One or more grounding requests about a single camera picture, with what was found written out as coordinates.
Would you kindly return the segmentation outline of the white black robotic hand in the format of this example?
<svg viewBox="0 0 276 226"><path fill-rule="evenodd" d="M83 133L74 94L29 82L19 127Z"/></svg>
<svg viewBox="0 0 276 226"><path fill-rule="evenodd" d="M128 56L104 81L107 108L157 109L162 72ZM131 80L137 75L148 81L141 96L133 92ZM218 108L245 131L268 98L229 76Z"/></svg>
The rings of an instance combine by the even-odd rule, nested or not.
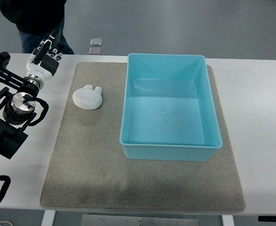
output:
<svg viewBox="0 0 276 226"><path fill-rule="evenodd" d="M57 42L58 30L46 34L27 62L27 76L41 82L50 80L56 73L64 54L61 41Z"/></svg>

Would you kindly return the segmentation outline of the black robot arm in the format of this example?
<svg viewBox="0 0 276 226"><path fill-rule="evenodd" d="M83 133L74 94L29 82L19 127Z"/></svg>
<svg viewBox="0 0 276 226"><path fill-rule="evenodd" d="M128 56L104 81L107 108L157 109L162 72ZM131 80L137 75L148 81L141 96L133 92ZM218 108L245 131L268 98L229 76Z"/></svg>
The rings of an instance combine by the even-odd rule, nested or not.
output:
<svg viewBox="0 0 276 226"><path fill-rule="evenodd" d="M6 85L0 90L0 155L11 159L28 138L25 129L40 123L49 105L37 97L40 84L9 71L9 61L8 52L0 53L0 82Z"/></svg>

